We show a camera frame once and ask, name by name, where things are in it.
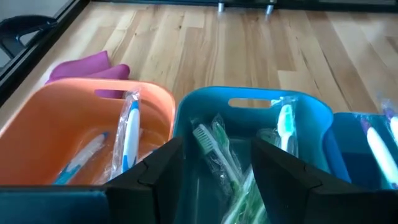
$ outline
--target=orange basket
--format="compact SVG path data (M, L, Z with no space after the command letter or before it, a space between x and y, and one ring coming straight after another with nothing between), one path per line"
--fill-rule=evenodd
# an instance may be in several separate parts
M91 184L112 160L124 100L102 98L95 90L139 88L141 128L139 156L171 136L175 101L152 83L69 78L35 92L0 136L0 185L47 185L82 146L108 131L104 148L81 168L71 184Z

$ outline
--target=plastic basket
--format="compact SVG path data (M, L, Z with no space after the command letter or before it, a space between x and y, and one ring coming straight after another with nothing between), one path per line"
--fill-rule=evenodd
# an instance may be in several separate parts
M101 98L96 90L141 91L139 154L161 146L172 136L173 96L152 83L121 80L65 79L35 92L0 136L0 185L47 185L81 149L103 131L106 146L87 163L71 184L89 184L104 171L124 100Z
M264 90L211 86L193 91L178 107L174 136L183 136L184 183L177 213L177 223L219 223L226 212L221 189L209 168L201 159L198 144L192 134L191 119L209 123L218 113L223 117L229 137L253 138L261 128L274 128L277 108L237 108L231 99L274 100L281 96L299 97L295 110L299 158L330 172L323 152L323 135L333 122L331 109L316 98L296 91ZM234 147L241 162L249 162L250 145Z

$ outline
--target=metal leg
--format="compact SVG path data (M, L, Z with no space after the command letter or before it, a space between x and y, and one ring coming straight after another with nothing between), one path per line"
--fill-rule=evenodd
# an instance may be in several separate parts
M274 10L274 5L268 5L266 10L266 19L268 20Z
M224 3L218 3L218 12L224 12Z

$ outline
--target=wooden floor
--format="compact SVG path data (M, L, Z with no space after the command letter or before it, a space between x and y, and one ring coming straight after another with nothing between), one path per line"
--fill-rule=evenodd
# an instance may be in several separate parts
M31 77L101 50L177 102L208 85L303 91L336 112L398 101L398 15L90 3Z

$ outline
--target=purple cloth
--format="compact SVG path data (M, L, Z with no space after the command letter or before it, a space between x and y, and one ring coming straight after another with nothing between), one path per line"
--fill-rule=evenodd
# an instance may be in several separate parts
M61 63L51 72L50 78L46 84L63 78L108 78L127 80L129 74L130 68L125 64L112 67L108 53L102 51L86 58ZM117 90L97 90L95 93L105 98L123 97L123 92Z

